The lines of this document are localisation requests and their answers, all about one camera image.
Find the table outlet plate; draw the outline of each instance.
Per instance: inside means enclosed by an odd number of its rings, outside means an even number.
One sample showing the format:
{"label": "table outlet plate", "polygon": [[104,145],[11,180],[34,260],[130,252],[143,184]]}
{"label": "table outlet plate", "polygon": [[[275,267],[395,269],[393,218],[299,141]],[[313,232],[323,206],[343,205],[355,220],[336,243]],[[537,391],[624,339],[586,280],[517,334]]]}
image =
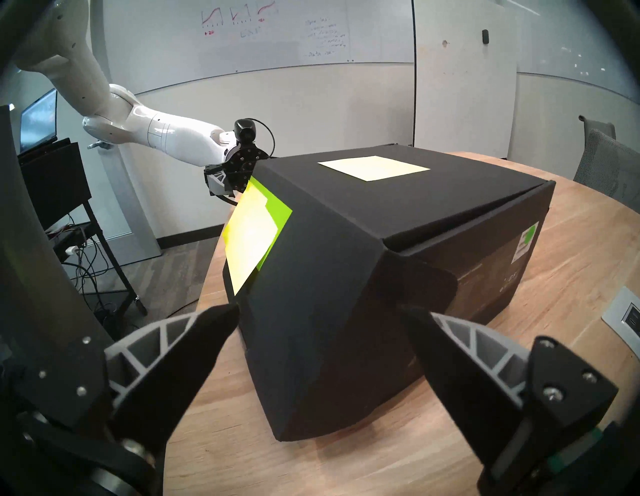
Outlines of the table outlet plate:
{"label": "table outlet plate", "polygon": [[625,322],[633,307],[640,310],[640,298],[632,293],[628,287],[623,286],[607,311],[602,314],[602,320],[627,343],[631,351],[640,359],[640,336]]}

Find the box lid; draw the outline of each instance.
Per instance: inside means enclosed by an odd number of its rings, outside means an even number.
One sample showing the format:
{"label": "box lid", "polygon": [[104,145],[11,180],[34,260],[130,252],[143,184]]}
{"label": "box lid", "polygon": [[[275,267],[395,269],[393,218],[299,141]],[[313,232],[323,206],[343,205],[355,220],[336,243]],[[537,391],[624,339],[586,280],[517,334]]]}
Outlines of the box lid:
{"label": "box lid", "polygon": [[[429,170],[365,181],[318,163],[368,156]],[[393,249],[449,230],[545,183],[486,162],[403,145],[283,157],[262,164],[371,235],[395,243]]]}

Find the wooden table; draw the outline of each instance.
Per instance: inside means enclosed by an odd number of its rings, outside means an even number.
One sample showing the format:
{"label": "wooden table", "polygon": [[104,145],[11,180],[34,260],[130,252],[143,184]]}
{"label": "wooden table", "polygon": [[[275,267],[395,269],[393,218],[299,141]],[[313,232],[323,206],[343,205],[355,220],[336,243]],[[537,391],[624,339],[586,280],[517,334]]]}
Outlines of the wooden table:
{"label": "wooden table", "polygon": [[[620,388],[604,424],[640,386],[640,362],[601,319],[623,285],[640,294],[640,215],[597,191],[528,166],[463,157],[557,182],[551,208],[509,307],[490,324],[531,348],[537,335],[570,346]],[[227,302],[218,241],[198,310]],[[166,450],[165,494],[477,494],[481,465],[421,379],[357,425],[321,438],[277,442],[249,375],[237,331]]]}

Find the cardboard box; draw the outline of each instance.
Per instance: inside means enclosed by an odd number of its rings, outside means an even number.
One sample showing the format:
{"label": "cardboard box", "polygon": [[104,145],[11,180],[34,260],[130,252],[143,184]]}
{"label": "cardboard box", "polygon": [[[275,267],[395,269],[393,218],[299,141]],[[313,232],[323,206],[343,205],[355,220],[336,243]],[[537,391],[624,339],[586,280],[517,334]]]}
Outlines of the cardboard box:
{"label": "cardboard box", "polygon": [[[362,180],[320,162],[429,170]],[[260,161],[291,209],[240,305],[246,360],[277,440],[325,435],[422,376],[398,305],[487,324],[513,297],[555,182],[400,145]]]}

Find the white label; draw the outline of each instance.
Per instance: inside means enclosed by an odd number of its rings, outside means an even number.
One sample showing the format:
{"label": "white label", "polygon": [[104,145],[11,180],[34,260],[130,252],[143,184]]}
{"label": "white label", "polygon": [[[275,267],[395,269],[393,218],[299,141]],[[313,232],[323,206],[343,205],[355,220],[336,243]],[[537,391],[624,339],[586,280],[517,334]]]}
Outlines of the white label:
{"label": "white label", "polygon": [[516,252],[513,255],[513,260],[511,261],[511,263],[514,263],[522,255],[529,251],[529,248],[531,248],[531,243],[533,242],[533,238],[536,235],[538,224],[540,224],[540,221],[536,222],[533,226],[522,233],[522,235],[520,236],[520,242],[518,243],[518,248],[516,248]]}

